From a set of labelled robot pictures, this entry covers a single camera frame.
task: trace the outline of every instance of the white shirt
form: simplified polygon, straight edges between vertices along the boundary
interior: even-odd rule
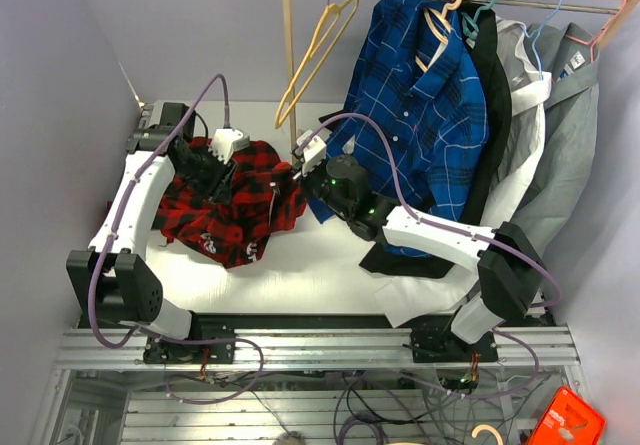
[[[551,93],[551,74],[540,72],[527,57],[524,25],[496,17],[498,58],[511,90],[512,122],[502,162],[492,179],[481,226],[509,221],[529,188],[544,147],[544,102]],[[477,272],[454,265],[441,279],[397,277],[376,292],[392,326],[427,313],[455,307],[478,280]]]

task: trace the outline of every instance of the black shirt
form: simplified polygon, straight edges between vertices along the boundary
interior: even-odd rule
[[[473,17],[478,7],[477,4],[463,3],[459,10]],[[480,13],[478,29],[475,46],[471,47],[467,41],[465,44],[484,91],[490,135],[478,160],[469,196],[460,216],[460,223],[467,225],[480,223],[491,178],[502,161],[511,129],[511,92],[507,76],[497,55],[498,30],[493,10]],[[418,208],[426,211],[432,204],[433,202],[430,201]],[[362,259],[360,266],[369,272],[385,275],[442,278],[451,269],[453,263],[436,256],[394,255],[386,252],[383,245],[376,244]]]

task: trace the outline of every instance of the pink hanger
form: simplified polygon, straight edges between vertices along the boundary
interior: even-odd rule
[[[622,11],[624,10],[624,7],[627,5],[627,0],[622,0],[622,5],[620,5],[620,10],[618,10],[616,12],[616,14],[611,17],[609,20],[607,20],[607,23],[605,23],[602,28],[600,29],[600,31],[598,33],[596,33],[593,37],[591,37],[591,40],[589,41],[585,41],[585,40],[580,40],[579,38],[576,37],[572,37],[570,35],[566,35],[566,37],[569,40],[573,40],[574,42],[578,42],[581,43],[582,45],[588,45],[589,48],[589,52],[591,54],[591,61],[593,62],[594,60],[594,53],[593,50],[596,46],[596,44],[598,43],[598,40],[600,39],[600,36],[602,36],[602,34],[607,30],[607,28],[609,28],[609,25],[616,19],[618,18],[618,15],[620,15],[622,13]]]

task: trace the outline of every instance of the teal hanger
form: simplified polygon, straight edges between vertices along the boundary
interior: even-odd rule
[[[496,4],[496,1],[497,0],[491,0],[488,4],[478,7],[473,18],[471,18],[469,14],[462,12],[462,31],[471,40],[478,38],[478,18],[480,17],[480,12],[491,10]]]

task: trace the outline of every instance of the gray shirt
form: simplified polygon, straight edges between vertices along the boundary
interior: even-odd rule
[[[529,33],[538,27],[529,27]],[[597,49],[567,38],[591,36],[571,23],[562,30],[545,26],[536,42],[542,69],[551,72],[553,88],[545,102],[545,146],[533,182],[513,215],[531,244],[542,255],[569,219],[587,184],[595,154],[598,107]],[[536,63],[532,39],[525,49]]]

